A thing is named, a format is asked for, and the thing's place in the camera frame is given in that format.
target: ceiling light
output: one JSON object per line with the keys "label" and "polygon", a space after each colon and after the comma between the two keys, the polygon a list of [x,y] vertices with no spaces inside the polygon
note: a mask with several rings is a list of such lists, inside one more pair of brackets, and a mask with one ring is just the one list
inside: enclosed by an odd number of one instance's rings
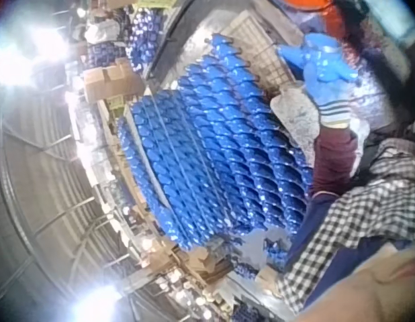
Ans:
{"label": "ceiling light", "polygon": [[206,320],[210,319],[210,318],[212,317],[212,312],[211,312],[211,311],[209,311],[209,310],[204,311],[204,312],[203,312],[203,317],[204,317]]}
{"label": "ceiling light", "polygon": [[206,304],[206,300],[204,297],[197,297],[195,303],[199,306],[202,306]]}
{"label": "ceiling light", "polygon": [[32,38],[43,59],[57,61],[66,57],[68,53],[68,44],[55,29],[33,29]]}
{"label": "ceiling light", "polygon": [[15,48],[0,49],[0,83],[5,85],[29,85],[32,62]]}
{"label": "ceiling light", "polygon": [[84,18],[87,15],[87,11],[82,8],[78,8],[76,12],[80,18]]}
{"label": "ceiling light", "polygon": [[115,303],[122,295],[113,287],[99,288],[88,295],[75,307],[77,322],[110,322]]}
{"label": "ceiling light", "polygon": [[142,240],[142,248],[147,251],[151,247],[152,247],[152,239],[144,238]]}

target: stack of blue bottles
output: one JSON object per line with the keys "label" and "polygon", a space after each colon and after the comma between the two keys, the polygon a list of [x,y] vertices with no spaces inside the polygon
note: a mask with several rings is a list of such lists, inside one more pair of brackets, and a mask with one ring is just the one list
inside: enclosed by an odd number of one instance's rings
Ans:
{"label": "stack of blue bottles", "polygon": [[223,84],[231,90],[219,88],[217,98],[228,106],[238,106],[244,118],[238,119],[240,136],[234,136],[244,146],[251,178],[256,184],[263,211],[269,223],[274,214],[280,218],[290,234],[295,234],[306,211],[306,193],[311,182],[303,152],[292,146],[283,126],[268,105],[257,78],[247,69],[248,63],[239,57],[240,50],[232,46],[230,38],[213,35],[212,54],[219,65],[206,68],[210,74],[224,74]]}
{"label": "stack of blue bottles", "polygon": [[134,72],[142,73],[158,49],[163,14],[160,9],[140,8],[134,17],[132,35],[127,43],[127,57]]}
{"label": "stack of blue bottles", "polygon": [[263,250],[267,254],[267,259],[272,261],[275,268],[280,272],[284,272],[288,251],[281,241],[273,242],[265,239]]}
{"label": "stack of blue bottles", "polygon": [[[234,160],[233,150],[221,145],[227,139],[226,136],[218,137],[219,133],[224,133],[226,129],[218,122],[218,116],[215,116],[218,103],[210,95],[211,89],[208,86],[200,86],[201,83],[207,83],[208,79],[199,65],[190,65],[188,67],[188,77],[181,77],[178,80],[179,89],[186,103],[188,114],[192,116],[195,127],[199,130],[199,135],[203,140],[203,145],[207,151],[212,165],[216,169],[217,176],[224,187],[225,195],[232,208],[232,216],[235,219],[234,232],[237,234],[247,234],[252,228],[263,225],[264,218],[257,221],[256,209],[251,209],[254,202],[246,195],[242,195],[236,182],[236,175],[239,172],[233,171],[228,164],[228,160]],[[247,195],[251,192],[256,194],[253,189],[247,190]]]}
{"label": "stack of blue bottles", "polygon": [[234,267],[234,272],[247,279],[247,280],[255,280],[259,271],[252,267],[252,265],[244,262],[240,262],[237,257],[232,257],[231,262]]}
{"label": "stack of blue bottles", "polygon": [[137,182],[152,212],[156,215],[161,229],[173,241],[177,242],[181,248],[185,250],[190,249],[191,242],[189,242],[187,236],[182,232],[179,222],[174,218],[173,212],[166,208],[158,199],[148,173],[140,160],[132,134],[125,119],[118,121],[118,138],[120,139],[122,150],[130,165],[134,180]]}
{"label": "stack of blue bottles", "polygon": [[144,97],[132,115],[152,169],[189,241],[204,245],[228,233],[227,200],[204,150],[197,149],[180,95],[160,91]]}

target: cardboard box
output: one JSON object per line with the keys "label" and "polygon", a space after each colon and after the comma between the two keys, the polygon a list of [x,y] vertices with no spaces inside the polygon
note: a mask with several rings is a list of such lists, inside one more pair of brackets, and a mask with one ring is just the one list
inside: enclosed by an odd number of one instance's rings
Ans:
{"label": "cardboard box", "polygon": [[265,266],[257,274],[255,282],[263,289],[271,292],[275,297],[281,297],[277,288],[277,279],[279,278],[279,272],[274,270],[270,266]]}
{"label": "cardboard box", "polygon": [[84,72],[85,97],[88,103],[117,95],[142,95],[145,85],[133,72],[128,60],[117,60],[115,66],[93,68]]}
{"label": "cardboard box", "polygon": [[164,270],[166,267],[172,264],[169,255],[166,252],[156,252],[148,255],[149,268],[153,272]]}
{"label": "cardboard box", "polygon": [[207,248],[196,247],[188,253],[188,265],[195,271],[212,273],[215,271],[218,262],[215,256],[211,255]]}
{"label": "cardboard box", "polygon": [[138,0],[106,0],[106,6],[108,9],[117,9],[137,2]]}

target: orange object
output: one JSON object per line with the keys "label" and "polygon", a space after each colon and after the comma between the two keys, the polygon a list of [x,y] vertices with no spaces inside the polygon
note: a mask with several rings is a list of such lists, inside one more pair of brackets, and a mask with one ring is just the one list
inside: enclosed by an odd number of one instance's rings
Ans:
{"label": "orange object", "polygon": [[346,35],[344,22],[339,10],[332,0],[282,0],[285,4],[302,11],[319,11],[325,24],[326,31],[332,37],[343,39]]}
{"label": "orange object", "polygon": [[287,5],[300,10],[320,10],[332,3],[332,0],[282,0]]}
{"label": "orange object", "polygon": [[323,9],[321,16],[326,23],[327,34],[339,40],[346,36],[342,15],[335,5]]}

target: gloved hand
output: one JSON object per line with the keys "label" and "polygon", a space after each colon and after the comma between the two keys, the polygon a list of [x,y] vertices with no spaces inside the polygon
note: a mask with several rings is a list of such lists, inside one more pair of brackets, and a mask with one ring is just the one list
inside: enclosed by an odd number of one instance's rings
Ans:
{"label": "gloved hand", "polygon": [[358,73],[342,59],[339,43],[323,34],[308,34],[301,48],[280,46],[278,54],[303,69],[306,90],[318,107],[321,124],[348,127],[351,83],[357,81]]}

